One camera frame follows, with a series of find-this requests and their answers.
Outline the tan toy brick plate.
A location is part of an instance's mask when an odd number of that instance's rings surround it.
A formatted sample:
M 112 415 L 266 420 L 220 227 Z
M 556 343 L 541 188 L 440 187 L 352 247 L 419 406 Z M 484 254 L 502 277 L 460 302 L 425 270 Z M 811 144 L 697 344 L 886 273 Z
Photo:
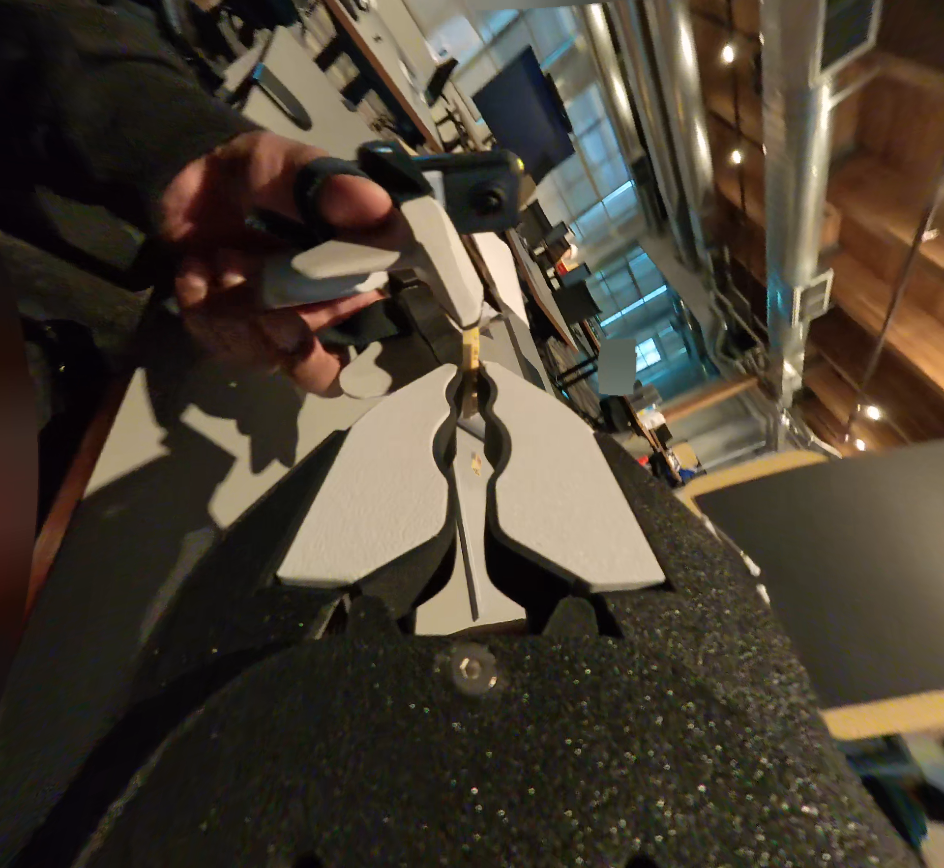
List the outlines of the tan toy brick plate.
M 478 374 L 480 370 L 480 331 L 478 326 L 462 332 L 461 414 L 471 419 L 478 414 Z

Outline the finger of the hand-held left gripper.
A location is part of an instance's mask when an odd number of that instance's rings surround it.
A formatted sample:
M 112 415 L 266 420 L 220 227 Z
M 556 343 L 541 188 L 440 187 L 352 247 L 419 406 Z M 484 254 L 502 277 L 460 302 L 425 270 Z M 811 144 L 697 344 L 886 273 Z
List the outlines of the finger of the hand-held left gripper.
M 460 330 L 477 328 L 484 286 L 442 204 L 431 195 L 412 199 L 402 204 L 402 216 L 412 234 L 409 267 Z

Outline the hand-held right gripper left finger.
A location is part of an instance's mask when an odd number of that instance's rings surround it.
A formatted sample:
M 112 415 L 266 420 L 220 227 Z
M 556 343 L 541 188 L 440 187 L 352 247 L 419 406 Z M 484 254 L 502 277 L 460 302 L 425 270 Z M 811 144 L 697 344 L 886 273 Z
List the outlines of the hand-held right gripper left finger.
M 457 374 L 442 365 L 351 426 L 277 568 L 281 582 L 349 587 L 438 535 L 447 486 L 433 441 L 451 418 Z

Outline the large black monitor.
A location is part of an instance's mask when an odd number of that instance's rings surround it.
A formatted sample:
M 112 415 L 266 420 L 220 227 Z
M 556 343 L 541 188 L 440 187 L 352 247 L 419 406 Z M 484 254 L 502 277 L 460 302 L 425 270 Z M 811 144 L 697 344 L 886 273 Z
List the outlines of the large black monitor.
M 575 154 L 560 93 L 530 46 L 471 98 L 496 143 L 522 161 L 537 186 Z

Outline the grey desk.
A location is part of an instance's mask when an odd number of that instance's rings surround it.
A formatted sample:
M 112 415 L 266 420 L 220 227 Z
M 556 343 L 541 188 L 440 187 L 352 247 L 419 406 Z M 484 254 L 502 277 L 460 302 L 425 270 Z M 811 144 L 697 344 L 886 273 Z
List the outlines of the grey desk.
M 350 441 L 325 402 L 236 389 L 153 318 L 54 558 L 2 711 L 2 866 L 565 866 L 588 853 L 583 785 L 556 763 L 546 675 L 525 638 L 483 647 L 498 681 L 459 686 L 456 644 L 353 617 L 347 594 L 277 569 Z M 211 503 L 240 475 L 221 528 Z

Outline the black oval puck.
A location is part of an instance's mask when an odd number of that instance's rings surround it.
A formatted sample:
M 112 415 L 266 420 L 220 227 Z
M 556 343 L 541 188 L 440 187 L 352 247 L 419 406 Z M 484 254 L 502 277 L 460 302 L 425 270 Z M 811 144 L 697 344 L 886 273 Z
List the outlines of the black oval puck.
M 250 80 L 297 128 L 304 132 L 312 130 L 312 118 L 306 107 L 265 63 L 255 66 Z

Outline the person's black jacket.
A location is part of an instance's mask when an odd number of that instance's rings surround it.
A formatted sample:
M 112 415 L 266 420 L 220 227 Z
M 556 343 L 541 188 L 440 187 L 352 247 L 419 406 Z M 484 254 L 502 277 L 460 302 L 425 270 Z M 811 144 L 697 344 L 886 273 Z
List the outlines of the person's black jacket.
M 2 265 L 26 336 L 41 435 L 53 444 L 77 438 L 113 376 L 97 281 L 6 234 Z

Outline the long office table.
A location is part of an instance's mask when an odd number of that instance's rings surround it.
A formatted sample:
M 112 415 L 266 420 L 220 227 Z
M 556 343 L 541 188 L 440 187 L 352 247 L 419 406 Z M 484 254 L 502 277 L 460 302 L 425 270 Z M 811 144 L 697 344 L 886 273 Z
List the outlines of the long office table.
M 360 10 L 353 0 L 316 0 L 326 13 L 333 35 L 314 61 L 328 72 L 339 58 L 347 58 L 354 75 L 341 88 L 349 107 L 375 97 L 382 105 L 378 120 L 416 151 L 443 154 L 456 151 L 459 141 L 444 141 L 424 90 L 409 78 L 400 51 L 375 11 Z

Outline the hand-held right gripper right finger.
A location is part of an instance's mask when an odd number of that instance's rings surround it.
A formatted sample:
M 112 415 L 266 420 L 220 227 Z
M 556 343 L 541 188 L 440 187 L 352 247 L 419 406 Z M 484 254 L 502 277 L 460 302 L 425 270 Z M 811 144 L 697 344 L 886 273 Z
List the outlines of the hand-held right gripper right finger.
M 661 586 L 665 572 L 596 432 L 546 390 L 486 360 L 479 414 L 496 538 L 586 591 Z

